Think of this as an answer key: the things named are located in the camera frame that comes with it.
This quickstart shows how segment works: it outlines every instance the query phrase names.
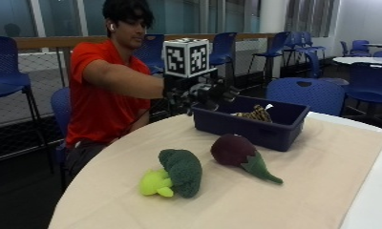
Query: blue plastic bin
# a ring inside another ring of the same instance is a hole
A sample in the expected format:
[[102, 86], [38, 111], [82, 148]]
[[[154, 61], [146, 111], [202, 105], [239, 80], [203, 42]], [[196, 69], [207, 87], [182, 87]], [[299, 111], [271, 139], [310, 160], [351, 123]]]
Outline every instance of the blue plastic bin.
[[[234, 116], [250, 113], [255, 105], [267, 110], [272, 123]], [[192, 106], [195, 128], [215, 135], [236, 134], [244, 136], [255, 145], [286, 152], [302, 132], [308, 106], [282, 103], [266, 99], [239, 96], [232, 103], [223, 103], [212, 112], [202, 104]]]

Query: floor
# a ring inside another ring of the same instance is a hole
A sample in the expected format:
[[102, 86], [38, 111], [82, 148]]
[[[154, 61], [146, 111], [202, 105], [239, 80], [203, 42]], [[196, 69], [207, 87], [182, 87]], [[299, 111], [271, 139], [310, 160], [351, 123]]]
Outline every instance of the floor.
[[[336, 66], [330, 66], [324, 75], [347, 78], [347, 69], [336, 71]], [[243, 94], [263, 97], [264, 89], [258, 87]], [[0, 229], [47, 228], [60, 197], [59, 171], [51, 174], [44, 152], [0, 162]]]

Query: beige tablecloth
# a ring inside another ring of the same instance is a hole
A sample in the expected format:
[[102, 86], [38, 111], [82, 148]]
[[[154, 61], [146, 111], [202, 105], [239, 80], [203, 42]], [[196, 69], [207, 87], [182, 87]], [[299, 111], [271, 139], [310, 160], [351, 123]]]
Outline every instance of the beige tablecloth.
[[[258, 147], [284, 184], [222, 166], [210, 154], [218, 135], [180, 115], [152, 123], [91, 161], [59, 202], [50, 228], [339, 228], [382, 149], [382, 133], [306, 118], [288, 152]], [[203, 164], [199, 194], [186, 199], [139, 194], [163, 149], [190, 150]]]

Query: fiducial marker cube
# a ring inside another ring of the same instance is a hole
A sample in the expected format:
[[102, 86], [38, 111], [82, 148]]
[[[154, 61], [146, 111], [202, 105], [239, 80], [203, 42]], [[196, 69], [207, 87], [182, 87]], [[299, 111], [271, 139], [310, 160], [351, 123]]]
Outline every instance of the fiducial marker cube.
[[182, 38], [164, 41], [166, 72], [191, 78], [210, 71], [207, 39]]

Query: red shirt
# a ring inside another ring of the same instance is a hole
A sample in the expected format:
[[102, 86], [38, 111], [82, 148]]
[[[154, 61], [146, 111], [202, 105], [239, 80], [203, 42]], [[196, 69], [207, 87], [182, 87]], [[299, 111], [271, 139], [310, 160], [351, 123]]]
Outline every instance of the red shirt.
[[[83, 79], [83, 70], [95, 60], [122, 64], [114, 43], [107, 40], [102, 44], [82, 43], [71, 55], [70, 102], [71, 118], [68, 123], [67, 147], [82, 139], [110, 143], [124, 135], [140, 109], [150, 108], [150, 100], [114, 94], [94, 86]], [[150, 74], [146, 64], [131, 56], [132, 70]]]

